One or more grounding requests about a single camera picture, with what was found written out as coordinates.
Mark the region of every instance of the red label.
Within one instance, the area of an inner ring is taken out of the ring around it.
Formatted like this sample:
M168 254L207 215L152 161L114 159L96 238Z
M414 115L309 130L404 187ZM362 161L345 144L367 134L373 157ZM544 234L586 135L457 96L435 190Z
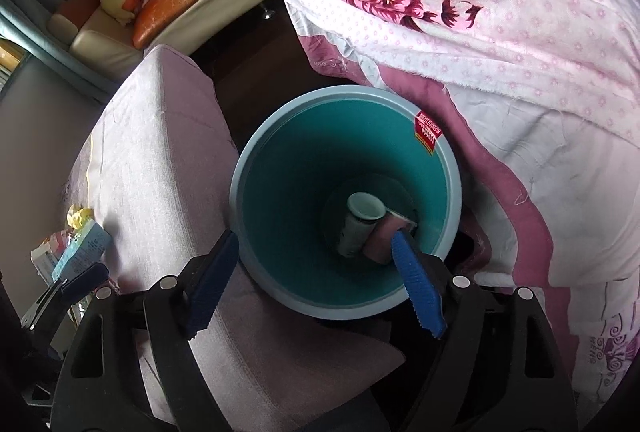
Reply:
M440 137L442 130L422 110L415 116L415 136L424 145L429 154L433 155L436 147L436 139Z

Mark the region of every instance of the pink flower print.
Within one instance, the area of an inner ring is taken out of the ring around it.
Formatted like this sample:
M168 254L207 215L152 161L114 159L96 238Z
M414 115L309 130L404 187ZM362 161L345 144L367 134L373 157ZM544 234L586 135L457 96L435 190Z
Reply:
M476 15L481 9L471 2L443 0L440 19L451 29L469 29L475 23Z

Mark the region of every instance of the window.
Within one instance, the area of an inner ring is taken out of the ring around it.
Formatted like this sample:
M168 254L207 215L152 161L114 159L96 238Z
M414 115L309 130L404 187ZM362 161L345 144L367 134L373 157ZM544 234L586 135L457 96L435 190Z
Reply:
M25 55L25 50L9 40L0 38L0 90Z

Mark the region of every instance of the white wall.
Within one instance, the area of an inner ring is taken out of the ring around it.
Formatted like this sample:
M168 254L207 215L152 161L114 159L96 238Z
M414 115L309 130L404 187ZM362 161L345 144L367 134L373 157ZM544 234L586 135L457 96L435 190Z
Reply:
M18 315L46 288L30 252L63 228L62 189L100 115L36 58L20 66L0 99L0 271ZM65 319L54 346L73 333Z

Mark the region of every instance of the blue box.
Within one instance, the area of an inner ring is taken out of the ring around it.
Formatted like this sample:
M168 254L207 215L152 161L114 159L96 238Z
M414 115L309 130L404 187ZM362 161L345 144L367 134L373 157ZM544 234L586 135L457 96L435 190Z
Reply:
M53 280L58 278L73 280L91 264L100 262L102 253L111 243L111 235L94 221L86 221L69 243L62 258L51 274Z

